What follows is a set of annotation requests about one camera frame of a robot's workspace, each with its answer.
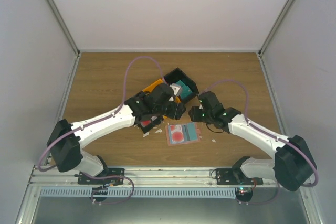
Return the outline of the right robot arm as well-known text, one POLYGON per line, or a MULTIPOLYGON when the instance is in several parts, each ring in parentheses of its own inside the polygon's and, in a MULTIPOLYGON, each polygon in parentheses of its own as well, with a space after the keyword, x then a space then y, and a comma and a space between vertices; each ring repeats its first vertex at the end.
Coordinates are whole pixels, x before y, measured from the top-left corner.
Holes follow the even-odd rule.
POLYGON ((233 180, 237 184, 243 185, 253 178, 270 179, 289 191, 317 184, 317 165, 302 137, 278 134, 237 109, 225 108, 211 91, 200 94, 198 100, 199 105, 188 112, 193 122, 213 125, 221 133, 238 136, 269 156, 268 159, 244 156, 238 160, 232 166, 233 180))

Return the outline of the pink leather card holder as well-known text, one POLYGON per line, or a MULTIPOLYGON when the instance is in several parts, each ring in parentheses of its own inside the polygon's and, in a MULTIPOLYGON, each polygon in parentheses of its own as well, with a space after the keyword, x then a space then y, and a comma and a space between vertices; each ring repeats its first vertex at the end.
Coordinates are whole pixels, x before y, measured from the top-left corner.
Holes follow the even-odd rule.
POLYGON ((168 144, 168 146, 175 146, 175 145, 185 145, 185 144, 191 144, 191 143, 197 143, 197 142, 199 142, 200 140, 201 140, 201 137, 200 137, 200 129, 197 127, 197 124, 196 123, 194 123, 195 124, 195 126, 196 126, 196 128, 197 128, 197 136, 198 136, 198 140, 197 141, 194 141, 194 142, 189 142, 188 140, 187 140, 187 136, 186 136, 186 125, 187 124, 189 124, 189 123, 185 123, 185 124, 176 124, 176 125, 181 125, 182 126, 182 130, 183 130, 183 135, 184 135, 184 142, 182 142, 182 143, 178 143, 178 144, 172 144, 171 142, 170 142, 170 138, 169 138, 169 127, 171 126, 171 125, 167 125, 166 127, 165 127, 165 131, 166 131, 166 139, 167 139, 167 144, 168 144))

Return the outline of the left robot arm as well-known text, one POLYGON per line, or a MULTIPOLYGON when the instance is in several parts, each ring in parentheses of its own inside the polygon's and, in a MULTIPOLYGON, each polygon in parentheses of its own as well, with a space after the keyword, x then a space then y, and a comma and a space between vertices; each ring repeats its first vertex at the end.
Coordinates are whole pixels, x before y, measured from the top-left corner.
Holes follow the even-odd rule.
POLYGON ((61 173, 77 170, 96 184, 108 179, 108 168, 102 157, 93 156, 84 148, 114 131, 138 125, 146 133, 160 124, 164 117, 178 120, 186 110, 176 98, 182 92, 178 84, 158 84, 152 91, 141 91, 121 106, 86 121, 59 121, 48 142, 55 166, 61 173))

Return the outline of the teal credit card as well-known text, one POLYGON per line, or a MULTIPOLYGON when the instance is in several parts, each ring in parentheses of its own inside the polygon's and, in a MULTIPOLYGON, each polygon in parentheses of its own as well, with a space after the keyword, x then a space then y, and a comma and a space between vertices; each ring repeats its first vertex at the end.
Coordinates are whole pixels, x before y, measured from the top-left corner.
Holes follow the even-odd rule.
POLYGON ((197 128, 194 123, 189 123, 186 125, 186 136, 189 142, 194 142, 198 140, 197 128))

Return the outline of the red circle credit card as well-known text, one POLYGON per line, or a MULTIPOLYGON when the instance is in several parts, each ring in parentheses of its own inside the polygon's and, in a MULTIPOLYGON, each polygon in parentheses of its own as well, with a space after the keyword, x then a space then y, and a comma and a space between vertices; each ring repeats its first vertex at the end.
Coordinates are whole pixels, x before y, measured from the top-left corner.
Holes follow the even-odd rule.
POLYGON ((181 125, 171 125, 169 127, 169 138, 172 144, 184 142, 184 135, 181 125))

